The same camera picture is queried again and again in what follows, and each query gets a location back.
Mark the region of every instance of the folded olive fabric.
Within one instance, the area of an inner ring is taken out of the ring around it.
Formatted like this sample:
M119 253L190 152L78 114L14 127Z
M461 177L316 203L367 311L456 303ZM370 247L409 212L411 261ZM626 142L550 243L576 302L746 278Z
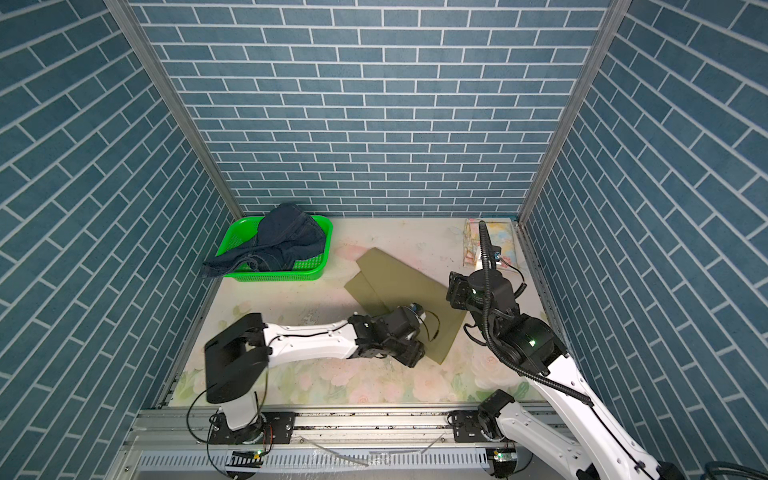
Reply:
M424 307L426 328L422 326L416 338L424 343L425 354L430 359L442 363L467 313L451 308L445 300L448 288L378 248L368 250L357 264L360 273L344 286L346 291L371 316L411 303Z

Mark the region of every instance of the floral tablecloth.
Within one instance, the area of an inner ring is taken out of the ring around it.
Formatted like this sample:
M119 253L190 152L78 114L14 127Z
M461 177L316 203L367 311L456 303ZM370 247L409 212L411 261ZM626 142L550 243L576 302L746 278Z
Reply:
M351 296L343 289L343 284L358 271L354 263L356 257L349 255L349 251L356 251L359 256L367 248L379 247L406 261L409 256L415 256L416 258L410 264L415 263L416 268L422 265L420 270L444 282L450 270L457 270L464 274L471 272L471 267L462 266L463 220L426 220L419 219L418 222L422 222L419 226L417 220L392 223L387 222L386 219L333 219L332 250L337 251L338 255L332 255L332 258L336 258L335 261L329 261L326 274L315 283L284 282L267 286L258 283L236 283L232 279L224 279L214 300L214 306L205 320L193 352L176 385L170 406L189 406L197 394L205 389L203 345L209 338L246 313L264 313L270 309L276 313L282 311L277 305L280 299L275 300L274 295L268 295L264 290L280 288L275 285L282 285L283 290L287 290L284 294L288 297L293 293L303 296L302 302L307 304L307 308L303 310L306 314L300 313L299 319L293 324L309 325L337 321L340 317L343 318L342 312L346 311L346 315L349 315L355 310L354 300L351 300ZM411 238L419 237L419 229L424 229L424 234L434 233L435 229L437 231L443 229L446 232L453 232L454 235L442 235L441 240L433 238L429 249L419 250L421 243L416 243L407 253L404 249L408 249L409 245L403 243L402 236L398 235L398 227L406 229L406 237ZM529 276L525 258L517 242L515 242L515 253L518 267L526 276ZM504 275L512 281L513 287L519 285L520 279L516 273L504 272ZM254 298L253 292L260 292L264 300L243 299ZM267 305L270 299L275 305ZM313 302L321 300L326 300L328 305L333 305L332 311L325 315L331 317L336 315L335 318L323 318L322 305L319 310L312 307L315 305ZM532 282L528 284L528 288L518 301L523 312L546 320L541 301ZM468 315L467 318L471 323L471 317ZM288 316L284 319L283 314L276 319L271 319L265 314L264 321L282 323L287 322L287 319ZM479 336L477 329L472 331ZM254 391L258 392L260 400L263 399L265 379L266 376L262 374L254 386ZM487 348L476 345L460 331L448 357L441 365L429 358L424 358L415 368L409 369L393 359L386 358L315 359L274 367L269 370L266 404L326 406L360 403L480 402L496 389L504 389L519 400L542 399L534 389L530 388L527 381L503 366ZM206 405L204 398L198 400L198 404Z

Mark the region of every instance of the green plastic laundry basket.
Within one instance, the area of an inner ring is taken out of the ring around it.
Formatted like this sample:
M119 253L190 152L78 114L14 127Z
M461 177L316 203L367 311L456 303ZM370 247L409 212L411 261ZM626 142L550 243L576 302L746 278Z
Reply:
M245 217L230 225L224 239L221 241L221 247L216 255L232 250L234 247L254 238L259 230L259 223L264 217ZM290 272L254 272L246 263L237 267L232 273L225 276L231 276L238 282L285 282L301 280L317 280L323 275L323 269L328 263L328 250L331 245L331 233L333 224L331 220L322 215L312 215L323 232L326 233L326 247L322 255L310 258L309 260L297 260L293 264L293 270Z

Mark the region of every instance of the blue brick wall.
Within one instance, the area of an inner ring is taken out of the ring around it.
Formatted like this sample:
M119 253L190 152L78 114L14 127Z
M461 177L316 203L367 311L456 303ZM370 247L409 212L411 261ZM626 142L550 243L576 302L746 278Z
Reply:
M0 478L91 478L157 395L228 212L101 0L0 12Z
M247 213L474 216L518 212L609 1L256 3L132 2Z
M768 467L767 7L634 0L529 224L584 374L692 478Z

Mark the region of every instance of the aluminum corner post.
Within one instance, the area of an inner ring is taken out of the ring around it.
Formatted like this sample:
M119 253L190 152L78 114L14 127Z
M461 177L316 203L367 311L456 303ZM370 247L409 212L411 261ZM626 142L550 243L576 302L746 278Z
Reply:
M134 49L134 53L163 98L170 114L174 116L181 132L187 141L190 142L190 146L197 155L197 159L203 165L211 181L213 181L216 190L221 195L230 213L232 213L235 220L244 217L243 209L232 194L227 181L222 176L221 170L216 165L216 161L211 155L210 150L208 150L205 140L200 135L200 131L197 129L194 121L192 121L192 117L189 115L178 92L176 92L174 84L171 83L165 68L163 68L163 64L152 47L147 33L139 25L138 18L136 18L133 9L128 4L128 0L104 0L104 3L123 32L123 35L125 35L128 43Z
M552 171L554 163L563 149L565 138L571 131L574 121L576 121L576 115L578 115L578 111L581 109L587 93L589 93L592 81L598 76L598 70L600 70L600 66L603 64L608 47L611 46L611 42L614 40L621 21L624 20L624 14L627 13L630 3L632 3L632 0L613 0L605 12L603 21L600 23L598 35L595 37L594 44L589 50L589 55L584 62L584 67L581 69L578 80L576 80L574 90L568 98L568 103L563 109L563 115L560 117L558 127L552 134L549 146L547 146L547 150L541 159L541 164L538 170L536 170L536 175L531 183L531 189L528 191L525 200L523 200L523 205L518 215L518 222L521 225L525 225L533 213L538 197L541 195L541 190L547 182L547 177L549 177L549 173Z

